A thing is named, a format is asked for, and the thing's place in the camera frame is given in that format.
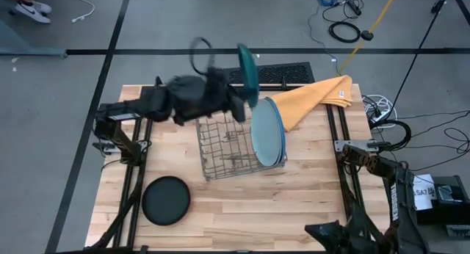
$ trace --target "black rubber mat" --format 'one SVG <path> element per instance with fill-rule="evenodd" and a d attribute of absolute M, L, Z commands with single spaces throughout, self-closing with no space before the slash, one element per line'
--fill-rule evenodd
<path fill-rule="evenodd" d="M 152 181 L 142 196 L 142 211 L 155 225 L 172 225 L 188 212 L 191 195 L 179 178 L 164 176 Z"/>
<path fill-rule="evenodd" d="M 240 68 L 226 68 L 224 73 L 229 78 L 230 83 L 243 83 Z M 315 82 L 310 62 L 258 66 L 259 84 L 280 84 L 283 78 L 286 84 L 309 84 Z"/>

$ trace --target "black floor mat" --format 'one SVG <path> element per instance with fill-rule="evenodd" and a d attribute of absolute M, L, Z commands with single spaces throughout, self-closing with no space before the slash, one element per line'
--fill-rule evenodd
<path fill-rule="evenodd" d="M 242 84 L 240 68 L 226 68 L 225 75 L 232 84 Z M 315 82 L 310 62 L 258 66 L 259 84 L 309 84 Z"/>

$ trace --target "orange cloth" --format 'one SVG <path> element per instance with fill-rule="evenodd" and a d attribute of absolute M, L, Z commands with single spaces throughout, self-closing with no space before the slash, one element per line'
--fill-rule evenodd
<path fill-rule="evenodd" d="M 281 113 L 284 130 L 293 129 L 318 104 L 351 106 L 352 85 L 351 77 L 341 76 L 274 95 L 272 99 Z"/>

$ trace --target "wooden table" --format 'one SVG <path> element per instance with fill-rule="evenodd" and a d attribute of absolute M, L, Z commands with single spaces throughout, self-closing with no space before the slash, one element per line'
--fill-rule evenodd
<path fill-rule="evenodd" d="M 124 86 L 120 101 L 139 98 L 141 88 Z M 352 106 L 345 109 L 351 139 L 371 139 L 357 84 L 352 87 L 352 98 Z M 341 139 L 338 113 L 333 109 Z M 133 125 L 134 121 L 123 124 L 129 137 Z M 177 176 L 189 185 L 192 205 L 185 218 L 169 227 L 150 223 L 140 209 L 136 249 L 146 244 L 150 250 L 323 250 L 304 232 L 304 225 L 337 219 L 345 224 L 330 127 L 322 104 L 286 134 L 289 160 L 282 168 L 207 182 L 195 122 L 184 127 L 172 120 L 154 123 L 151 141 L 143 188 L 163 175 Z M 113 155 L 107 160 L 118 158 Z M 96 242 L 117 215 L 125 171 L 126 166 L 118 163 L 104 169 L 87 245 Z M 367 213 L 384 231 L 389 216 L 382 179 L 366 170 L 359 172 L 359 179 Z M 124 225 L 123 244 L 127 227 Z"/>

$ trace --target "black floor stripe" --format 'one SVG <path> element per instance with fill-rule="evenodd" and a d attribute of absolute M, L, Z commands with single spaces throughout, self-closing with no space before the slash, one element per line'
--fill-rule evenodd
<path fill-rule="evenodd" d="M 354 48 L 327 48 L 330 54 L 351 54 Z M 254 54 L 325 54 L 323 48 L 250 48 Z M 69 55 L 105 55 L 106 49 L 69 49 Z M 202 48 L 195 54 L 235 55 L 236 48 Z M 470 48 L 362 48 L 358 54 L 470 54 Z M 114 55 L 189 55 L 189 49 L 116 49 Z"/>
<path fill-rule="evenodd" d="M 93 127 L 93 120 L 96 109 L 98 108 L 101 93 L 103 92 L 104 84 L 108 76 L 112 57 L 115 54 L 116 44 L 118 43 L 120 30 L 123 26 L 128 5 L 129 0 L 123 0 L 119 11 L 119 16 L 116 20 L 115 28 L 112 32 L 111 41 L 109 42 L 106 57 L 104 58 L 103 67 L 101 68 L 100 76 L 96 84 L 95 92 L 93 93 L 90 108 L 88 109 L 87 119 L 85 120 L 85 124 L 83 126 L 82 135 L 80 136 L 79 140 L 79 146 L 76 150 L 75 158 L 73 159 L 72 168 L 68 175 L 65 190 L 60 201 L 59 210 L 54 221 L 54 226 L 52 227 L 51 235 L 49 236 L 46 253 L 55 253 L 57 251 L 57 246 L 59 245 L 60 235 L 62 234 L 62 229 L 64 228 L 68 209 L 70 208 L 73 192 L 75 190 L 75 185 L 79 177 L 80 169 L 82 168 L 83 157 L 87 149 L 88 139 L 90 138 L 90 132 Z"/>
<path fill-rule="evenodd" d="M 467 20 L 467 23 L 470 25 L 470 12 L 467 9 L 467 6 L 463 3 L 462 0 L 455 0 L 455 2 L 457 2 L 460 11 L 462 11 L 463 16 L 465 17 L 465 20 Z"/>

